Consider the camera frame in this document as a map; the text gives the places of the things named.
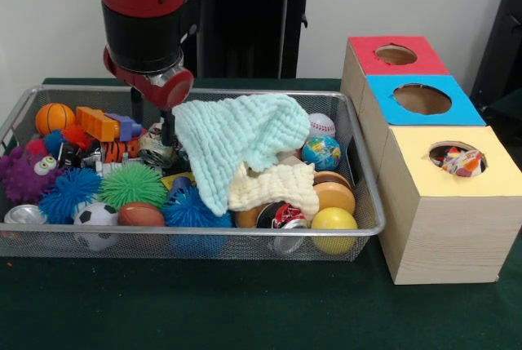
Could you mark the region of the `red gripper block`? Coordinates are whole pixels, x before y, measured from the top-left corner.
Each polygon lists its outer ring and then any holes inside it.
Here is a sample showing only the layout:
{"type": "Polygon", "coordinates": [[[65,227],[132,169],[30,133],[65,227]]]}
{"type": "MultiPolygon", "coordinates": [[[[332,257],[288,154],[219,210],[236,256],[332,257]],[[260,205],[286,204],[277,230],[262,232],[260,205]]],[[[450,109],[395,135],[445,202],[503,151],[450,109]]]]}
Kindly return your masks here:
{"type": "Polygon", "coordinates": [[[170,147],[175,143],[175,117],[172,108],[181,104],[190,92],[194,77],[184,67],[183,52],[175,63],[162,73],[133,73],[118,66],[110,55],[109,49],[104,49],[104,64],[106,69],[124,82],[130,89],[132,119],[142,125],[144,118],[144,98],[161,110],[161,142],[170,147]]]}

